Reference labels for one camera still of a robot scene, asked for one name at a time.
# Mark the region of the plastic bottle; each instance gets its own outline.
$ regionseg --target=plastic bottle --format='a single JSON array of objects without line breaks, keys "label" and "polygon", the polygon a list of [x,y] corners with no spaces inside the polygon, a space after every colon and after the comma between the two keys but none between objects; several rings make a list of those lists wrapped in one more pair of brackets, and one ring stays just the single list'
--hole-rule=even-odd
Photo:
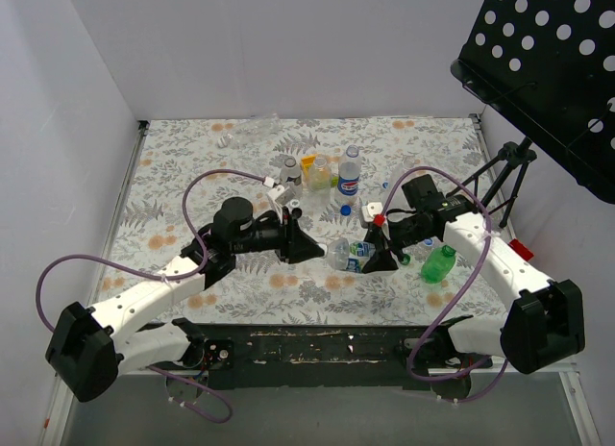
[{"label": "plastic bottle", "polygon": [[455,254],[455,249],[447,245],[434,249],[421,268],[425,282],[434,285],[444,280],[455,266]]},{"label": "plastic bottle", "polygon": [[[384,193],[384,196],[382,198],[383,204],[386,202],[388,195],[391,194],[391,191],[393,191],[393,186],[395,186],[395,183],[412,167],[414,167],[414,158],[411,158],[410,156],[406,156],[402,162],[395,166],[395,168],[391,172],[391,176],[388,179],[388,186],[386,187],[386,192]],[[395,191],[393,199],[391,200],[391,204],[388,208],[409,209],[401,185],[397,187],[397,191]]]},{"label": "plastic bottle", "polygon": [[334,270],[360,273],[376,252],[376,246],[365,241],[348,242],[341,237],[327,246],[325,261]]},{"label": "plastic bottle", "polygon": [[303,193],[303,184],[301,182],[301,167],[292,156],[286,158],[284,166],[280,171],[280,183],[284,186],[290,186],[295,193],[295,198],[301,198]]},{"label": "plastic bottle", "polygon": [[241,122],[218,138],[218,147],[237,149],[253,142],[266,140],[282,130],[282,122],[277,114],[257,116]]},{"label": "plastic bottle", "polygon": [[327,161],[327,157],[317,155],[314,163],[307,171],[309,178],[307,179],[307,187],[310,191],[331,192],[331,167]]},{"label": "plastic bottle", "polygon": [[339,160],[339,181],[335,191],[335,202],[340,206],[351,206],[357,200],[358,176],[361,173],[361,157],[358,147],[350,145]]}]

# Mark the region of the tripod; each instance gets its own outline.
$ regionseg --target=tripod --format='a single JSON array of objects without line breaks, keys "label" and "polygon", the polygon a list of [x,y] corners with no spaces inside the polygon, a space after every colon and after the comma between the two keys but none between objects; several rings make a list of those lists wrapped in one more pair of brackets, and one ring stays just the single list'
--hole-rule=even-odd
[{"label": "tripod", "polygon": [[[499,225],[500,228],[504,228],[508,223],[508,217],[510,217],[512,206],[519,195],[519,188],[521,188],[521,183],[526,176],[529,163],[536,159],[536,153],[533,150],[529,149],[530,146],[531,140],[528,137],[525,137],[520,144],[514,143],[512,141],[505,143],[502,149],[498,151],[498,156],[485,164],[483,167],[481,167],[463,182],[464,186],[468,186],[469,184],[474,182],[474,194],[477,194],[479,192],[479,177],[488,169],[493,167],[497,162],[506,161],[504,169],[502,169],[502,172],[500,172],[493,185],[487,190],[481,200],[482,204],[487,207],[487,205],[493,200],[493,198],[496,196],[496,194],[502,187],[504,181],[510,176],[512,171],[515,170],[517,167],[521,166],[521,169],[519,169],[519,174],[517,175],[517,180],[515,181],[515,185],[512,188],[512,192],[510,193],[510,198],[508,198],[506,201],[501,203],[498,207],[496,207],[490,212],[493,213],[506,206],[506,210],[504,211],[504,217],[502,218],[502,221]],[[447,197],[453,196],[459,190],[459,187],[455,188],[453,191],[447,194]]]}]

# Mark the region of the white wall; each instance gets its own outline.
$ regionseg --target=white wall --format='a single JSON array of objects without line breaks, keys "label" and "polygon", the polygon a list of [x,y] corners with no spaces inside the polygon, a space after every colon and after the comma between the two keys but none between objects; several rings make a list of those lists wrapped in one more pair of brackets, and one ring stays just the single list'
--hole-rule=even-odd
[{"label": "white wall", "polygon": [[[491,156],[523,136],[487,109],[482,125]],[[571,279],[583,292],[585,351],[578,355],[581,383],[604,445],[615,444],[615,206],[594,197],[537,146],[515,203],[517,236],[536,255],[534,266],[556,280]],[[507,182],[505,194],[514,183]]]},{"label": "white wall", "polygon": [[72,0],[135,116],[464,116],[482,0]]},{"label": "white wall", "polygon": [[[137,124],[70,0],[0,0],[0,443],[36,444],[54,372],[35,311],[51,260],[101,253]],[[85,300],[93,268],[52,273],[44,307]]]}]

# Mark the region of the green bottle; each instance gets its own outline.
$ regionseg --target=green bottle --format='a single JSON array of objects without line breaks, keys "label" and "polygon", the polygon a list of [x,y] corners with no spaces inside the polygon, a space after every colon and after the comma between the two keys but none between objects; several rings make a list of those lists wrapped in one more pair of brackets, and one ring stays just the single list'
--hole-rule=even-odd
[{"label": "green bottle", "polygon": [[455,254],[455,249],[447,245],[434,249],[421,268],[425,282],[434,285],[444,280],[455,266]]}]

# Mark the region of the leaf pattern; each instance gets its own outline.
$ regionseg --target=leaf pattern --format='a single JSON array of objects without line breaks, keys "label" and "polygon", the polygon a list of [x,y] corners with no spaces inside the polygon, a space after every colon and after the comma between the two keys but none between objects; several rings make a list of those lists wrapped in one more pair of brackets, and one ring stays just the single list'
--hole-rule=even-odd
[{"label": "leaf pattern", "polygon": [[[382,201],[384,182],[403,157],[417,165],[433,165],[463,180],[484,163],[472,121],[459,118],[370,117],[357,119],[285,119],[278,136],[266,137],[244,149],[220,149],[218,138],[234,120],[152,121],[136,169],[111,259],[142,271],[157,271],[192,240],[182,214],[185,188],[197,175],[215,168],[239,169],[277,178],[284,160],[316,152],[336,157],[356,144],[362,157],[359,201],[350,216],[342,216],[334,198],[301,199],[301,227],[319,242],[341,236],[362,239],[358,211],[362,202]],[[452,185],[433,176],[442,190]],[[479,194],[489,184],[480,178]],[[254,181],[222,174],[210,176],[191,191],[187,208],[197,228],[211,222],[224,200],[248,199],[255,215],[269,209],[266,191]],[[502,212],[494,214],[494,224]],[[420,278],[432,247],[418,243],[406,249],[411,262],[390,276],[355,275],[333,271],[323,260],[280,264],[273,252],[237,257],[236,268],[208,290],[176,304],[159,316],[162,321],[185,316],[202,323],[296,325],[429,324],[463,285],[472,265],[461,256],[441,285]],[[111,268],[105,272],[98,300],[138,282]],[[504,306],[492,289],[478,279],[450,316],[472,313],[500,315]]]}]

